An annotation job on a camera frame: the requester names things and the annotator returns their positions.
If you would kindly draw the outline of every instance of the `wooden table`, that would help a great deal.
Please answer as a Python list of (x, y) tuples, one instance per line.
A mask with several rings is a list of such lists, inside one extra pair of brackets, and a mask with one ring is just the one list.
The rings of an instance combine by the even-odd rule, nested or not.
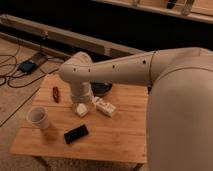
[[(52, 98), (53, 86), (59, 88), (60, 103), (55, 103)], [(46, 76), (32, 106), (43, 106), (47, 109), (51, 126), (42, 131), (24, 120), (11, 146), (11, 153), (146, 163), (146, 88), (114, 84), (104, 100), (117, 107), (113, 118), (95, 109), (80, 118), (72, 112), (68, 84), (57, 75)], [(67, 145), (64, 133), (81, 124), (86, 124), (89, 135)]]

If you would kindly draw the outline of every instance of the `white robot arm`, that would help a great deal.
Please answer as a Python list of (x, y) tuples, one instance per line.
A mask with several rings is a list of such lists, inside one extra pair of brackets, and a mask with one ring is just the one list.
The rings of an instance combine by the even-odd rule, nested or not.
[(59, 75), (76, 103), (91, 100), (89, 82), (151, 86), (147, 106), (150, 171), (213, 170), (213, 53), (201, 48), (148, 52), (92, 63), (86, 53)]

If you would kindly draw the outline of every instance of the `smartphone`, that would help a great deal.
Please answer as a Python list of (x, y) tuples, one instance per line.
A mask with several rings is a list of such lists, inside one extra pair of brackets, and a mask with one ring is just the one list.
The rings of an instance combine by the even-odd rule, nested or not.
[(70, 144), (71, 142), (88, 135), (89, 132), (87, 130), (86, 125), (81, 125), (75, 129), (72, 129), (64, 134), (64, 138), (67, 144)]

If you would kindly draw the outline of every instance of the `black device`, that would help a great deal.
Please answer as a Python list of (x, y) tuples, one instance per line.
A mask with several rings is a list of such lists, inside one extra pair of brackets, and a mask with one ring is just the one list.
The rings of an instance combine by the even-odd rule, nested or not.
[(103, 97), (112, 89), (111, 83), (91, 83), (92, 92), (95, 96)]
[(38, 52), (34, 54), (30, 59), (22, 62), (18, 66), (18, 69), (26, 74), (30, 74), (46, 61), (46, 55), (41, 52)]
[(81, 125), (75, 129), (70, 130), (69, 132), (64, 134), (64, 138), (67, 144), (70, 144), (71, 142), (88, 135), (88, 130), (86, 125)]

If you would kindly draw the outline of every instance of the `white cup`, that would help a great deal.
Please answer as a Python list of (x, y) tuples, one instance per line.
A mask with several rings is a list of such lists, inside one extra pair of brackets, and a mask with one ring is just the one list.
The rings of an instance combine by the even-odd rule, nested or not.
[(43, 107), (34, 107), (26, 117), (27, 121), (40, 129), (49, 127), (49, 120), (46, 110)]

